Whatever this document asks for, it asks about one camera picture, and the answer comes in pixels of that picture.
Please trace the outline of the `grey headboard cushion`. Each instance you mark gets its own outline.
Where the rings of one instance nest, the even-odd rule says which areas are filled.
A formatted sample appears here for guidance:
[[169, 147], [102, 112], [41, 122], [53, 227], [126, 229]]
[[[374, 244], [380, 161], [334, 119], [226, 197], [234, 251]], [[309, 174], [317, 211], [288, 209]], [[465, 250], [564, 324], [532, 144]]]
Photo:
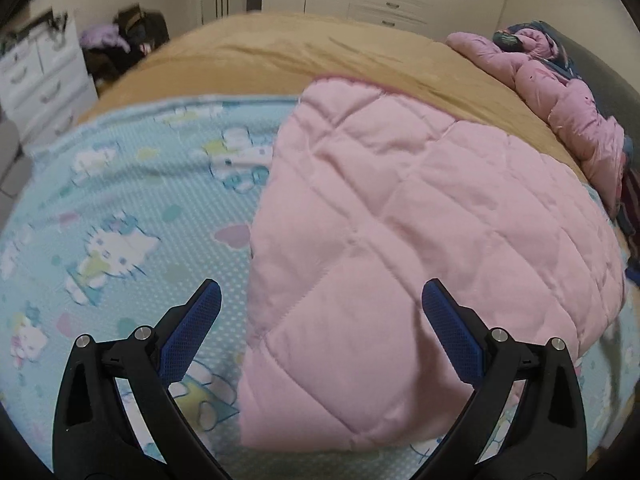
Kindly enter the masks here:
[[613, 116], [634, 148], [632, 164], [639, 167], [639, 92], [608, 64], [554, 27], [552, 35], [563, 45], [575, 70], [590, 88], [599, 112]]

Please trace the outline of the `white drawer chest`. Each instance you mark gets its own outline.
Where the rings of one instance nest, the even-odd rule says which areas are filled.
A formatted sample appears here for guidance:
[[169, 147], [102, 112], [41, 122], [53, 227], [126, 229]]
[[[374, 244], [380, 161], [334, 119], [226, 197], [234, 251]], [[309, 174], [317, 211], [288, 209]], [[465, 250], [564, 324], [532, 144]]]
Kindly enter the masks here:
[[44, 12], [1, 37], [1, 116], [21, 144], [55, 141], [98, 100], [76, 23]]

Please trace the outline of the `lilac clothes pile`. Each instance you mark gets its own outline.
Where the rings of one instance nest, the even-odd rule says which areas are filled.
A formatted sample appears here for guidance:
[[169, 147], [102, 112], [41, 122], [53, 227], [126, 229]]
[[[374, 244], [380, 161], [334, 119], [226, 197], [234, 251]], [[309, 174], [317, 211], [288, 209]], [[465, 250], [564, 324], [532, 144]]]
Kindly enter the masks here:
[[130, 52], [130, 45], [120, 36], [116, 24], [99, 24], [84, 30], [79, 36], [79, 44], [83, 49], [119, 48]]

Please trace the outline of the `pink quilted jacket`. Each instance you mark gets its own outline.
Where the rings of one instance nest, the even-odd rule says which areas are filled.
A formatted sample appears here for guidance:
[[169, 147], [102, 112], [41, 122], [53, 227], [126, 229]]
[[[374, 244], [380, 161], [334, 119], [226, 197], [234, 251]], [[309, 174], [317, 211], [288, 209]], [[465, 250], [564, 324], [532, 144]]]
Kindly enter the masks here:
[[470, 396], [422, 311], [437, 278], [515, 339], [581, 356], [624, 265], [576, 174], [373, 84], [314, 81], [282, 124], [250, 229], [242, 445], [367, 451], [442, 436]]

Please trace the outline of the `blue cartoon cat blanket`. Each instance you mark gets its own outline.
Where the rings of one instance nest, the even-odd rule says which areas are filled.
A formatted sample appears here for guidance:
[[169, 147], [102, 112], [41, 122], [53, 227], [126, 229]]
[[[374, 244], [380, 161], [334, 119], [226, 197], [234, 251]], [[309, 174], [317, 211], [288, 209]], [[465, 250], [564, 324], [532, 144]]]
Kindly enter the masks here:
[[76, 338], [122, 339], [206, 278], [222, 310], [175, 394], [237, 479], [405, 479], [434, 441], [372, 453], [259, 453], [239, 444], [236, 383], [250, 222], [290, 98], [185, 100], [130, 108], [36, 158], [1, 234], [1, 403], [52, 462], [58, 387]]

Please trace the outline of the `tan bed cover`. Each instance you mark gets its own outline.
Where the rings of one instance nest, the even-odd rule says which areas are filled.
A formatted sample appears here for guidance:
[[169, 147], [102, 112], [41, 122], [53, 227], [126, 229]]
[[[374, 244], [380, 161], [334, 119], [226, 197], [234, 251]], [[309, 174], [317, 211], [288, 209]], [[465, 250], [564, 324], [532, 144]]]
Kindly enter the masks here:
[[514, 91], [450, 47], [413, 32], [312, 14], [235, 14], [171, 39], [80, 119], [183, 96], [298, 96], [321, 76], [371, 81], [498, 127], [585, 177]]

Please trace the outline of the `black backpack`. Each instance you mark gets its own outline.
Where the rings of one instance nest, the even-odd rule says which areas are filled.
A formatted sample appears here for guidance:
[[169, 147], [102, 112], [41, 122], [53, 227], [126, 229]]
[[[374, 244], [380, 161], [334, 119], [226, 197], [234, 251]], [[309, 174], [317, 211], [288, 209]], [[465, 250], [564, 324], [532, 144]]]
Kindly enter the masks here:
[[170, 39], [163, 14], [145, 10], [138, 4], [120, 10], [114, 17], [114, 23], [119, 36], [130, 47], [128, 58], [131, 62], [141, 61]]

